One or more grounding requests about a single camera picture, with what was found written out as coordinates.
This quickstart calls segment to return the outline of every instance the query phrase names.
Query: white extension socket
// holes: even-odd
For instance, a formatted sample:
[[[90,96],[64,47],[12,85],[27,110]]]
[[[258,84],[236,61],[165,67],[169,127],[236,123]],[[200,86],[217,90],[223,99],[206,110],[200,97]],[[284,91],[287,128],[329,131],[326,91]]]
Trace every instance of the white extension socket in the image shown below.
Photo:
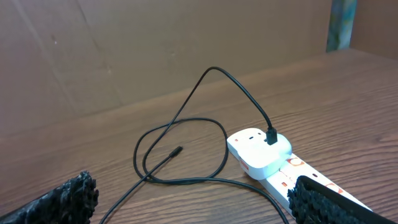
[[[327,179],[313,167],[292,153],[292,146],[281,134],[278,141],[268,145],[266,134],[257,128],[248,128],[227,139],[228,149],[237,158],[242,169],[264,188],[292,215],[287,197],[299,176],[305,175],[334,190],[357,204],[367,208],[358,199]]]

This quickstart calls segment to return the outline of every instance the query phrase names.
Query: wooden table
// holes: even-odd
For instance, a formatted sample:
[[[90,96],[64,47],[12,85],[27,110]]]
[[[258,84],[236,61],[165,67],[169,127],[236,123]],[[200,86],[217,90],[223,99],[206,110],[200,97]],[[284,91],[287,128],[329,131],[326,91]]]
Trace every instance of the wooden table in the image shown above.
[[[343,50],[239,81],[290,140],[294,153],[375,212],[398,222],[396,61]],[[139,179],[132,168],[139,136],[167,123],[189,91],[1,138],[0,214],[89,170],[98,183],[99,205],[91,219],[98,223]],[[249,127],[266,128],[251,102],[225,78],[199,87],[181,118],[191,116],[216,119],[229,135]],[[143,140],[139,165],[157,134]],[[148,164],[153,167],[181,145],[182,153],[157,177],[203,177],[219,166],[223,144],[221,131],[212,123],[180,124],[155,147]],[[260,187],[231,155],[218,177]],[[109,223],[191,222],[280,223],[281,219],[267,200],[239,187],[144,184]]]

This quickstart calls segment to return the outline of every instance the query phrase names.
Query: black cable end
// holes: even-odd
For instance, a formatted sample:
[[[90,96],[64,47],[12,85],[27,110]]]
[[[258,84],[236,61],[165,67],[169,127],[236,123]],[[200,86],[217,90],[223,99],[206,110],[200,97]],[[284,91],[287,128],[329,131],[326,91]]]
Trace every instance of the black cable end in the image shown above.
[[[183,149],[182,146],[176,147],[176,148],[170,153],[169,156],[170,156],[171,158],[175,157],[176,155],[178,155],[178,154],[182,151],[182,149]]]
[[[266,140],[267,140],[268,145],[271,146],[278,141],[277,131],[275,128],[268,128],[266,135],[267,135]]]

